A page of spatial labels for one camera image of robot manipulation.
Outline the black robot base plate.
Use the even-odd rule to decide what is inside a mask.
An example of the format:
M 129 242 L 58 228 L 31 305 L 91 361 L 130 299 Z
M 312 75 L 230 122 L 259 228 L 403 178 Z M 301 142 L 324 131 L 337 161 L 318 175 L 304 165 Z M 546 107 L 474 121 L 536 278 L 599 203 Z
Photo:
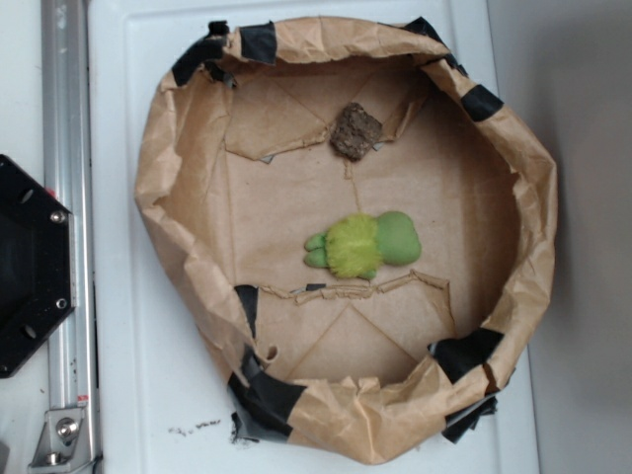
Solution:
M 72 213 L 1 157 L 1 377 L 14 376 L 74 308 Z

